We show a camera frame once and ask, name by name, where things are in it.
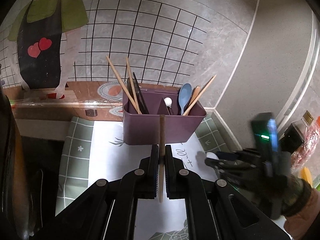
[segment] purple container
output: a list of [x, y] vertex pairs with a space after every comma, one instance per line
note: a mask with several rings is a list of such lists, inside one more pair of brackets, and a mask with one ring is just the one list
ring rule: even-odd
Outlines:
[[166, 116], [166, 143], [188, 141], [206, 116], [206, 111], [199, 102], [193, 106], [188, 116], [170, 115], [164, 98], [172, 99], [172, 111], [179, 114], [178, 91], [141, 88], [141, 93], [150, 114], [138, 114], [127, 95], [123, 93], [123, 134], [124, 142], [128, 145], [159, 144], [160, 114]]

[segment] gold lid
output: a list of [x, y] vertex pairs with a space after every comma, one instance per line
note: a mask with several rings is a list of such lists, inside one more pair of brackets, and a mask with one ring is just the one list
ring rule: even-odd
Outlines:
[[311, 123], [312, 123], [312, 121], [313, 121], [313, 117], [312, 117], [312, 115], [309, 113], [308, 110], [304, 113], [303, 119], [306, 121], [306, 123], [307, 123], [308, 125], [311, 125]]

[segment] silver screw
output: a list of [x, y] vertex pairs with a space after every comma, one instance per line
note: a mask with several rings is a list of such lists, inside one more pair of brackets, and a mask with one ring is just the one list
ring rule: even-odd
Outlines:
[[218, 179], [217, 184], [218, 184], [220, 187], [224, 187], [224, 186], [227, 185], [227, 182], [226, 182], [224, 179]]
[[137, 170], [134, 171], [134, 174], [136, 174], [136, 175], [143, 175], [143, 174], [144, 174], [144, 170], [142, 170], [142, 169], [137, 169]]
[[182, 176], [187, 176], [189, 174], [189, 171], [185, 170], [185, 169], [182, 169], [179, 171], [179, 174], [182, 175]]
[[107, 182], [106, 182], [105, 179], [98, 179], [98, 180], [97, 180], [97, 185], [98, 185], [99, 187], [102, 187], [102, 186], [104, 186], [104, 185], [106, 185], [106, 184], [107, 184]]

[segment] green light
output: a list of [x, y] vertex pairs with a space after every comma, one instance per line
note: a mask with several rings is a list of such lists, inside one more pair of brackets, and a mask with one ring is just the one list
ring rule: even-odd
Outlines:
[[266, 136], [266, 135], [261, 135], [261, 137], [263, 138], [263, 139], [266, 139], [266, 140], [268, 140], [270, 137], [269, 136]]

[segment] green shirt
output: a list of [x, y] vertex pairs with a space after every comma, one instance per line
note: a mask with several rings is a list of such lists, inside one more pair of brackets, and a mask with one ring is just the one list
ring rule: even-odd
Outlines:
[[[58, 0], [34, 0], [27, 15], [27, 22], [36, 22], [53, 15], [57, 7], [57, 1]], [[19, 28], [29, 4], [30, 3], [20, 11], [14, 20], [8, 36], [9, 41], [17, 41]], [[83, 1], [61, 0], [61, 18], [63, 33], [86, 25], [88, 23], [88, 17]]]

